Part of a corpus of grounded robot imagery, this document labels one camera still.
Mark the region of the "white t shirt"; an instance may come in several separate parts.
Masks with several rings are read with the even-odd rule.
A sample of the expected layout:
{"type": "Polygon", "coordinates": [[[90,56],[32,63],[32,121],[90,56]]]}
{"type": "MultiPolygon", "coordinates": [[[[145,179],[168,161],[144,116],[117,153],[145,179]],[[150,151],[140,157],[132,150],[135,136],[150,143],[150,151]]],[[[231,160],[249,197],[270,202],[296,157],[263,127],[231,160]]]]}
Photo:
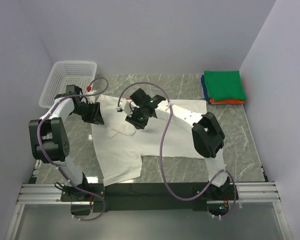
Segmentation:
{"type": "MultiPolygon", "coordinates": [[[[192,135],[182,127],[170,123],[163,142],[163,153],[159,153],[166,120],[151,117],[145,129],[137,130],[125,120],[127,115],[124,112],[117,112],[117,97],[100,95],[97,101],[104,125],[92,124],[91,130],[105,186],[140,177],[143,156],[204,160],[194,148],[192,135]]],[[[171,102],[190,111],[207,113],[204,100],[173,99],[171,102]]]]}

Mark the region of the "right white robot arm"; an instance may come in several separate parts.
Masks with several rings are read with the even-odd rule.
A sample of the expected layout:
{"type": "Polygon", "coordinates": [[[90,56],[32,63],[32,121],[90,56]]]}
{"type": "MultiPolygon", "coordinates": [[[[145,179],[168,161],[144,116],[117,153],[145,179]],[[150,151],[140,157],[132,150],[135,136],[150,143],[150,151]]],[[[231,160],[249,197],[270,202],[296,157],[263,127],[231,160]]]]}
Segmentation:
{"type": "Polygon", "coordinates": [[[141,88],[136,90],[129,100],[118,103],[117,110],[124,111],[125,120],[137,130],[143,130],[150,118],[167,121],[159,144],[160,154],[163,153],[164,140],[170,123],[191,134],[195,151],[205,160],[209,181],[203,190],[189,197],[189,201],[197,199],[208,189],[211,197],[216,200],[222,199],[227,194],[227,187],[234,179],[226,170],[224,162],[225,134],[213,113],[202,114],[175,105],[167,93],[150,97],[141,88]]]}

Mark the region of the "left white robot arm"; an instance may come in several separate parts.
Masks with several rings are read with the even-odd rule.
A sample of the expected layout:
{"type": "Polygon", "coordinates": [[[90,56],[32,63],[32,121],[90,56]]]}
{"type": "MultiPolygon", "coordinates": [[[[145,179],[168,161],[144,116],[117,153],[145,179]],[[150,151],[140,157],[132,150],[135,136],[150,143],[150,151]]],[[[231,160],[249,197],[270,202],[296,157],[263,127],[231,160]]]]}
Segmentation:
{"type": "Polygon", "coordinates": [[[88,101],[90,97],[94,95],[84,95],[80,87],[67,85],[65,93],[55,96],[48,112],[28,124],[33,157],[54,166],[64,178],[65,191],[72,188],[72,195],[78,201],[89,197],[90,188],[85,174],[69,157],[70,143],[64,123],[75,114],[85,123],[104,125],[101,104],[88,101]]]}

